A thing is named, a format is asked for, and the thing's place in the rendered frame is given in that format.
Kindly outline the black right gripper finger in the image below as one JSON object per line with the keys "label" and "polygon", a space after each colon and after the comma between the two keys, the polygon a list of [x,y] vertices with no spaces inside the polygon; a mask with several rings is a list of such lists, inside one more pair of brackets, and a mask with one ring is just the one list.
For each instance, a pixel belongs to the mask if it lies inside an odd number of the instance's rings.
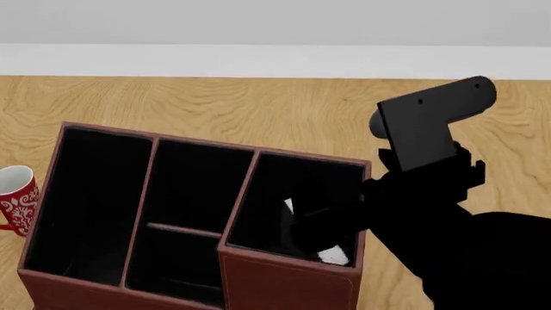
{"label": "black right gripper finger", "polygon": [[307,181],[300,186],[300,216],[306,217],[326,210],[351,208],[363,202],[358,188],[342,183]]}
{"label": "black right gripper finger", "polygon": [[290,249],[315,256],[339,247],[346,257],[354,257],[358,234],[368,228],[362,208],[324,208],[304,212],[294,208],[290,222]]}

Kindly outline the black book white pages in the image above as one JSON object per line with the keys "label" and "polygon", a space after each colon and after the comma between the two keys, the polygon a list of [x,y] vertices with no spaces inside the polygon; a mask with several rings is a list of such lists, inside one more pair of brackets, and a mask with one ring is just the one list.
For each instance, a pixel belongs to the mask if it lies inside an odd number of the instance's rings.
{"label": "black book white pages", "polygon": [[350,263],[348,255],[339,245],[335,245],[332,248],[320,252],[305,252],[304,248],[300,247],[294,240],[292,226],[295,220],[293,198],[290,196],[283,200],[280,222],[281,248],[285,250],[288,255],[295,255],[296,257],[303,257],[332,265],[345,266]]}

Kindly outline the brown leather desk caddy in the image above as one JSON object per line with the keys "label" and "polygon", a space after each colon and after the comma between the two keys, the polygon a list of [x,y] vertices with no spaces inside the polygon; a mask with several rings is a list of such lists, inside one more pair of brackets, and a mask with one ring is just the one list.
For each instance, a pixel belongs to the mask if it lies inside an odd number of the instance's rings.
{"label": "brown leather desk caddy", "polygon": [[63,123],[18,265],[34,310],[356,310],[345,266],[281,248],[307,181],[358,188],[366,160]]}

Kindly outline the red mug white pattern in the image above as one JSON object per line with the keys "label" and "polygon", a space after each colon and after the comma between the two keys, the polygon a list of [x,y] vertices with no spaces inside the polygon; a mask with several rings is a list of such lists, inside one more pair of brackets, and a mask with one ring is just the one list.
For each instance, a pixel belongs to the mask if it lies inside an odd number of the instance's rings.
{"label": "red mug white pattern", "polygon": [[34,172],[25,165],[0,169],[0,212],[8,224],[0,230],[26,237],[32,226],[40,198]]}

